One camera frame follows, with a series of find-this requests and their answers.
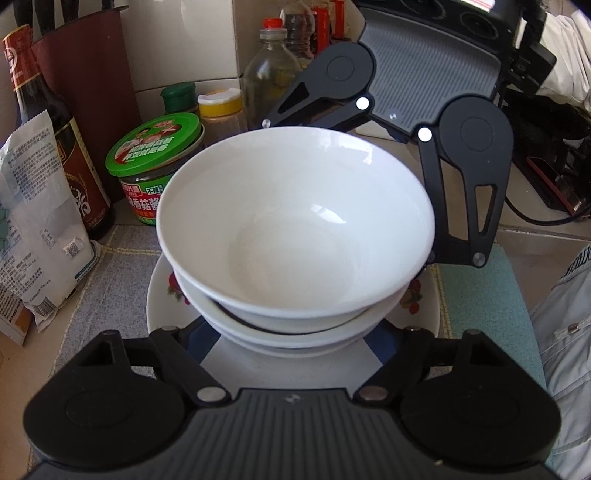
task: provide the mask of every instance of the teal cloth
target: teal cloth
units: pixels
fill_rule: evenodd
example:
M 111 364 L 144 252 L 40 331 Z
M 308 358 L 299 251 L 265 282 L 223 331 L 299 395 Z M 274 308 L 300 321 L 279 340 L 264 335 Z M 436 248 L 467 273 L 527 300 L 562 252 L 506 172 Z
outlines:
M 439 265 L 452 337 L 485 332 L 544 389 L 544 370 L 530 316 L 505 251 L 493 245 L 483 268 Z

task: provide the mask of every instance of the gray ridged panel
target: gray ridged panel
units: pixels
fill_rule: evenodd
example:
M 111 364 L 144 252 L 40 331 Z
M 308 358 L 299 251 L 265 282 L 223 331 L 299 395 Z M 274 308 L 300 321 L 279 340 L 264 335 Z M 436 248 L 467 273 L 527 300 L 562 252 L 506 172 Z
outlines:
M 411 446 L 383 410 L 354 406 L 342 390 L 245 390 L 230 406 L 199 411 L 168 450 L 116 472 L 42 464 L 29 480 L 551 480 L 455 471 Z
M 434 124 L 454 98 L 492 97 L 501 69 L 495 56 L 411 20 L 362 12 L 367 24 L 359 42 L 376 59 L 373 115 L 410 135 L 420 124 Z

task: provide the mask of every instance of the stacked bowl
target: stacked bowl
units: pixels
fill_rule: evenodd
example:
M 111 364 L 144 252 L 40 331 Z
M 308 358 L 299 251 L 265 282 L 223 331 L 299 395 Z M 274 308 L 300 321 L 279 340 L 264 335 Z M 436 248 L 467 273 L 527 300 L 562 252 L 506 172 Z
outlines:
M 163 253 L 221 335 L 278 356 L 362 338 L 423 268 L 431 203 L 399 160 L 360 138 L 309 127 L 217 143 L 169 181 Z

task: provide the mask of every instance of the yellow lid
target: yellow lid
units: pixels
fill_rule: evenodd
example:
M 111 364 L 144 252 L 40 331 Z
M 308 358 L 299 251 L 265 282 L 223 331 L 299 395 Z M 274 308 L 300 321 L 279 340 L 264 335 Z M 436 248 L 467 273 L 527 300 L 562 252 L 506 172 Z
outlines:
M 197 98 L 201 116 L 226 116 L 242 110 L 242 92 L 240 88 L 230 87 L 228 90 L 199 95 Z

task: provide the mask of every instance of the green cap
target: green cap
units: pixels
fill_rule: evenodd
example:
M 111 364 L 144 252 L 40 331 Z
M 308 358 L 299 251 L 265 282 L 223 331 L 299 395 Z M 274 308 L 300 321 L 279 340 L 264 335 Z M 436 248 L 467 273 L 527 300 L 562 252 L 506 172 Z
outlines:
M 160 96 L 164 99 L 164 108 L 167 113 L 184 112 L 195 108 L 197 95 L 193 82 L 177 83 L 162 89 Z
M 181 153 L 201 133 L 199 117 L 179 112 L 140 125 L 107 154 L 105 166 L 114 177 L 129 177 L 158 168 Z

